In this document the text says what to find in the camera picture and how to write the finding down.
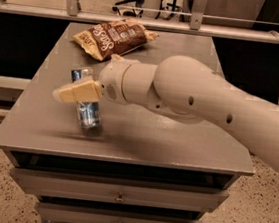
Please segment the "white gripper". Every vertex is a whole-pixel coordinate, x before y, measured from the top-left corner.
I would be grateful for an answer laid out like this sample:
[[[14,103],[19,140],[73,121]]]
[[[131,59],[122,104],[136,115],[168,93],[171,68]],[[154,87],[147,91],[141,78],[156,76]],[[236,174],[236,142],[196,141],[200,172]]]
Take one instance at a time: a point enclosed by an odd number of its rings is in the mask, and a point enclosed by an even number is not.
[[[123,95],[123,78],[126,71],[137,63],[137,60],[126,60],[115,53],[99,74],[100,83],[89,78],[78,80],[55,89],[53,97],[60,103],[91,103],[98,102],[103,94],[107,100],[125,105],[128,101]]]

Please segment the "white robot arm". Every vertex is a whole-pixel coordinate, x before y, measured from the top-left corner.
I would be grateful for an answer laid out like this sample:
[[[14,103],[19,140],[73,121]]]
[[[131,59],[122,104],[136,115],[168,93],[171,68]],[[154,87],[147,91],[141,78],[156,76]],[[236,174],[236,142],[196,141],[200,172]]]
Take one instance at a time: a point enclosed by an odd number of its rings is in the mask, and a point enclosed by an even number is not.
[[[68,83],[53,97],[62,103],[104,97],[176,121],[207,120],[279,173],[279,105],[238,89],[194,58],[176,55],[151,65],[114,55],[98,79]]]

